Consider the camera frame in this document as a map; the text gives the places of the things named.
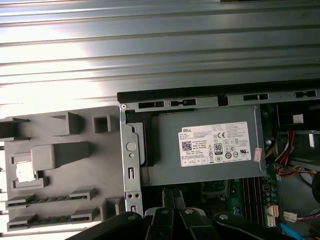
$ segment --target white sticker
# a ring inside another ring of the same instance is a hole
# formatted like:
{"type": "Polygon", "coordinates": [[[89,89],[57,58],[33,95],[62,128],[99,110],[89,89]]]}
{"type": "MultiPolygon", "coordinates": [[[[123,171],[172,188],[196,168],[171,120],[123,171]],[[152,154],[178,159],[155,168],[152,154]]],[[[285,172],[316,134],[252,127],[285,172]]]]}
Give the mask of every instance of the white sticker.
{"type": "Polygon", "coordinates": [[[259,162],[261,161],[261,155],[262,155],[262,148],[256,147],[256,148],[255,148],[255,151],[254,151],[253,161],[259,163],[259,162]]]}
{"type": "Polygon", "coordinates": [[[181,166],[199,166],[251,160],[247,122],[182,128],[181,166]]]}

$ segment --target black cable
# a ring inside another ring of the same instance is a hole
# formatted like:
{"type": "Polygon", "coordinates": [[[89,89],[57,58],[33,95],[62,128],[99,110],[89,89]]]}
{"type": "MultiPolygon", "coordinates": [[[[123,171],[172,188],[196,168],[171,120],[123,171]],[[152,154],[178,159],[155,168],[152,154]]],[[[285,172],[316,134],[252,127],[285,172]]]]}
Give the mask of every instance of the black cable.
{"type": "Polygon", "coordinates": [[[318,171],[312,179],[311,183],[312,195],[314,199],[320,203],[320,171],[318,171]]]}
{"type": "Polygon", "coordinates": [[[299,174],[299,177],[300,179],[302,180],[302,182],[304,182],[307,186],[309,186],[310,188],[312,187],[311,183],[308,182],[302,175],[301,173],[298,173],[299,174]]]}

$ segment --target rectangular slot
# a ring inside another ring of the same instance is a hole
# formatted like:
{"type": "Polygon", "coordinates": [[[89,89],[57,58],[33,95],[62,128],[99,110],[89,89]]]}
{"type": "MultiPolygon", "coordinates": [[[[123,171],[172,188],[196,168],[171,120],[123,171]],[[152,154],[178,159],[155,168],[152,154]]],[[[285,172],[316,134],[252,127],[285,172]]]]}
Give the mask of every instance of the rectangular slot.
{"type": "Polygon", "coordinates": [[[259,95],[258,94],[243,95],[243,101],[253,101],[253,100],[259,100],[259,95]]]}
{"type": "Polygon", "coordinates": [[[197,105],[197,101],[195,99],[187,99],[182,101],[183,106],[194,106],[197,105]]]}
{"type": "Polygon", "coordinates": [[[266,94],[259,94],[259,100],[268,100],[269,99],[269,95],[266,94]]]}
{"type": "Polygon", "coordinates": [[[93,128],[96,134],[109,132],[110,116],[96,116],[93,118],[93,128]]]}
{"type": "Polygon", "coordinates": [[[223,107],[223,106],[228,106],[229,105],[229,100],[228,100],[228,95],[227,94],[220,94],[217,97],[218,97],[218,106],[219,107],[223,107]]]}
{"type": "Polygon", "coordinates": [[[195,99],[185,99],[182,101],[170,101],[170,107],[176,107],[176,106],[195,106],[197,105],[197,100],[195,99]]]}
{"type": "Polygon", "coordinates": [[[133,167],[128,168],[128,176],[129,176],[129,179],[135,178],[135,169],[133,167]]]}
{"type": "Polygon", "coordinates": [[[311,90],[311,91],[297,91],[294,96],[296,98],[303,98],[303,97],[316,97],[317,96],[317,92],[316,90],[311,90]]]}
{"type": "Polygon", "coordinates": [[[139,102],[139,109],[162,108],[165,106],[164,101],[139,102]]]}
{"type": "Polygon", "coordinates": [[[136,213],[137,212],[137,206],[131,206],[131,212],[136,213]]]}

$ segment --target black wire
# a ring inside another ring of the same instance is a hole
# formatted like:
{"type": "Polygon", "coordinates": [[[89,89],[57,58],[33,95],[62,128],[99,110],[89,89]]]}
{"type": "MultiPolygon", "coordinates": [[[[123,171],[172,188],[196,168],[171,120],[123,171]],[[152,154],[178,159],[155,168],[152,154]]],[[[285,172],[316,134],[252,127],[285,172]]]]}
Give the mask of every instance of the black wire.
{"type": "Polygon", "coordinates": [[[301,173],[298,173],[299,174],[299,177],[300,179],[302,180],[302,182],[304,182],[307,186],[309,186],[310,188],[312,187],[311,183],[308,182],[302,175],[301,173]]]}

